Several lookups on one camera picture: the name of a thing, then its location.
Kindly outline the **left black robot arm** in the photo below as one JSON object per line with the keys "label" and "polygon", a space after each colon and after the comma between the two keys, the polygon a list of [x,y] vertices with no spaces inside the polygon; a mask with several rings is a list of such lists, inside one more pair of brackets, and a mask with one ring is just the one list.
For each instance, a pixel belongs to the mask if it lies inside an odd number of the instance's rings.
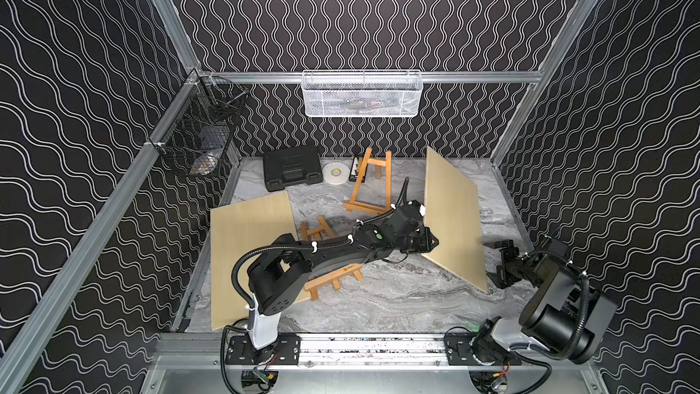
{"label": "left black robot arm", "polygon": [[263,391],[275,386],[268,375],[274,365],[299,361],[301,338],[282,334],[279,321],[307,282],[350,264],[384,261],[392,253],[428,254],[439,239],[425,224],[426,210],[402,191],[396,204],[381,215],[357,222],[344,236],[321,241],[298,241],[286,233],[269,246],[243,254],[233,265],[233,289],[249,312],[246,328],[223,329],[219,364],[226,389],[235,393],[227,368],[243,366],[255,373]]}

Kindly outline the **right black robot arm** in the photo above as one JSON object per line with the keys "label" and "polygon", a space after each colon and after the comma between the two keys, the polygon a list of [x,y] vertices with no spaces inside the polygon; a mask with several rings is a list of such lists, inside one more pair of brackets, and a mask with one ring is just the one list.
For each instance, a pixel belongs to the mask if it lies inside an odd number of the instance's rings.
{"label": "right black robot arm", "polygon": [[525,349],[550,360],[587,362],[601,344],[618,304],[567,258],[571,248],[552,237],[524,254],[512,240],[487,246],[501,255],[496,271],[488,274],[497,288],[527,281],[536,292],[518,319],[495,317],[482,324],[470,341],[474,359],[482,365],[520,363],[515,352]]}

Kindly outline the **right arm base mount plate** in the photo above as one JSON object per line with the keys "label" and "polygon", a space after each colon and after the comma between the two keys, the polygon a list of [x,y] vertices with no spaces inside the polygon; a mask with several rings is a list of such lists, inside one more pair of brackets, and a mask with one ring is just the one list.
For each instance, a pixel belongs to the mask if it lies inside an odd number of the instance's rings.
{"label": "right arm base mount plate", "polygon": [[513,367],[522,360],[498,344],[491,336],[467,331],[445,334],[443,343],[448,364],[457,366]]}

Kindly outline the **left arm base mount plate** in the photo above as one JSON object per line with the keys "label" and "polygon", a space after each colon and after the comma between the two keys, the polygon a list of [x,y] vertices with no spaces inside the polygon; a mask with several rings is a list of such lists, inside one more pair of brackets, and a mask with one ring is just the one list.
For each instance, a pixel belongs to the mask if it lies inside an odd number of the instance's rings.
{"label": "left arm base mount plate", "polygon": [[293,333],[281,333],[277,340],[257,349],[248,335],[233,335],[224,347],[224,363],[229,366],[297,365],[302,339]]}

